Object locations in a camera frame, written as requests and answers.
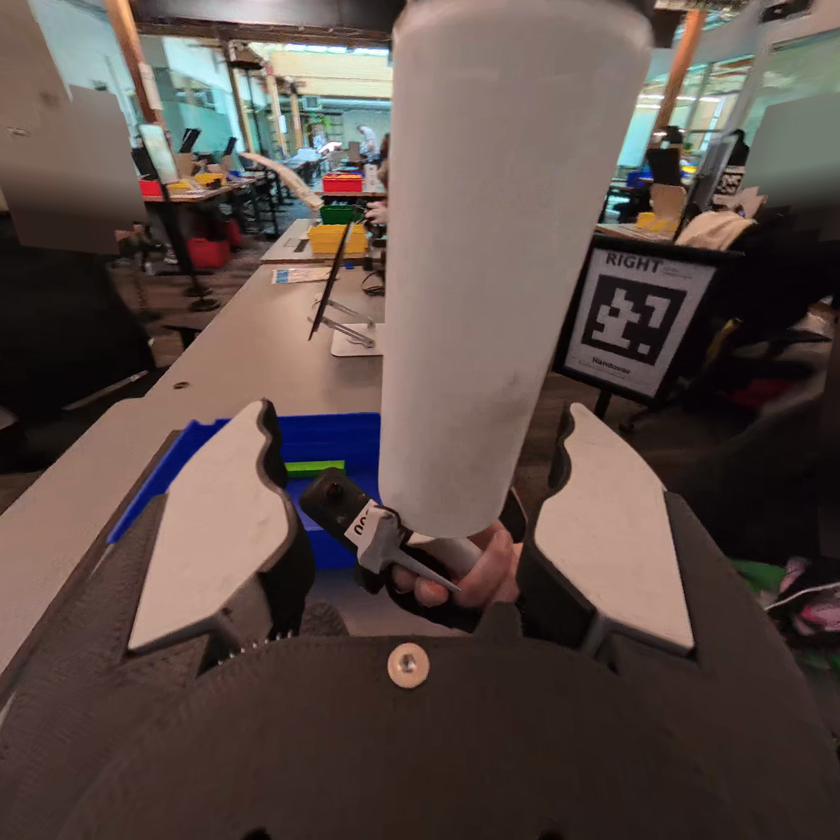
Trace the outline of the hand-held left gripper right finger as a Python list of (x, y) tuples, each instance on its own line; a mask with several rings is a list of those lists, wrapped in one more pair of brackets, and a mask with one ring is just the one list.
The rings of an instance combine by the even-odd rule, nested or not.
[(518, 588), (542, 641), (592, 657), (614, 635), (679, 657), (695, 648), (665, 488), (582, 404), (564, 410)]

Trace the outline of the person's right hand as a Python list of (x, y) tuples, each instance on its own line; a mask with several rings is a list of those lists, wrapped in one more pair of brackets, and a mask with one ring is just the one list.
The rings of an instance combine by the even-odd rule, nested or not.
[(455, 582), (457, 592), (395, 565), (392, 582), (396, 592), (413, 595), (422, 607), (452, 604), (483, 611), (497, 602), (515, 602), (519, 596), (516, 574), (522, 544), (513, 542), (511, 533), (499, 520), (469, 539), (482, 554), (467, 575)]

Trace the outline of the blue plastic bin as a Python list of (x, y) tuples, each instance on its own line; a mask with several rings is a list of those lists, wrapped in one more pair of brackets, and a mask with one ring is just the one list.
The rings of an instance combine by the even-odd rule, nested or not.
[[(228, 423), (220, 418), (204, 424), (192, 420), (164, 448), (164, 454), (153, 467), (139, 490), (129, 495), (129, 505), (111, 526), (107, 545), (115, 544), (136, 521), (150, 500), (165, 493), (183, 466), (196, 451)], [(281, 455), (286, 463), (342, 461), (344, 471), (353, 483), (379, 501), (381, 417), (378, 413), (341, 413), (301, 416), (280, 416)], [(330, 537), (305, 514), (299, 505), (301, 493), (311, 478), (291, 477), (287, 494), (293, 499), (307, 532), (319, 571), (350, 568), (354, 554)]]

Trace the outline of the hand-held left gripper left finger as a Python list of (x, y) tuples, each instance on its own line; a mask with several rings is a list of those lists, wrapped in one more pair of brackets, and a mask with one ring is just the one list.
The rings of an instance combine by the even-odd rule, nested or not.
[(128, 650), (202, 635), (237, 653), (297, 634), (316, 562), (281, 456), (276, 409), (251, 402), (164, 494)]

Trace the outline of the curved pale panel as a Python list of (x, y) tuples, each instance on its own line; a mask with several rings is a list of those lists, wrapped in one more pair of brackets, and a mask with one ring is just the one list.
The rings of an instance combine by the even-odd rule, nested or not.
[(308, 209), (314, 213), (320, 213), (323, 207), (323, 200), (316, 194), (310, 186), (290, 167), (273, 161), (261, 154), (243, 152), (239, 154), (240, 158), (262, 166), (268, 171), (276, 174), (280, 182), (287, 187), (294, 195), (302, 201)]

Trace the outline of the printed black shirt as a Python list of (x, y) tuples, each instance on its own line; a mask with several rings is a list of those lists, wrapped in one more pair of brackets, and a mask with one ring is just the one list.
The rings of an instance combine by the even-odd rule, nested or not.
[(800, 664), (838, 676), (838, 561), (792, 555), (783, 564), (730, 562)]

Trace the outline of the tablet on white stand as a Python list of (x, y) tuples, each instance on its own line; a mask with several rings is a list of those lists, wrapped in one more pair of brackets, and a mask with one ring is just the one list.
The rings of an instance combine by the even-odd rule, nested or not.
[(332, 265), (320, 297), (311, 306), (308, 341), (326, 329), (331, 332), (330, 353), (336, 358), (382, 357), (381, 325), (371, 316), (363, 314), (333, 297), (333, 288), (339, 278), (345, 252), (355, 227), (348, 222), (339, 239), (339, 246), (332, 259)]

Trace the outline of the framed marker sign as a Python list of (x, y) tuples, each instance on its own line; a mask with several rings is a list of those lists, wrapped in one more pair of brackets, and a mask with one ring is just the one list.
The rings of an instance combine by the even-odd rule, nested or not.
[(594, 234), (551, 372), (660, 406), (682, 371), (690, 331), (724, 265), (740, 253)]

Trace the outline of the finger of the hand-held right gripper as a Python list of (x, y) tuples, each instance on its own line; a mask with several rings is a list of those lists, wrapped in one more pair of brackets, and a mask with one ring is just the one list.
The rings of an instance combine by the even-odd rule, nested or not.
[(405, 533), (399, 515), (388, 507), (364, 507), (358, 514), (358, 564), (374, 574), (399, 565), (417, 577), (443, 586), (450, 592), (459, 587), (415, 555), (404, 550)]

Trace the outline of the white bottle with black lid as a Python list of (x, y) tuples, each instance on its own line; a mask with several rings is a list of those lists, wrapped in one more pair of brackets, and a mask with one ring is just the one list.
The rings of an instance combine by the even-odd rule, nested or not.
[(411, 530), (500, 514), (654, 48), (655, 2), (407, 2), (379, 488)]

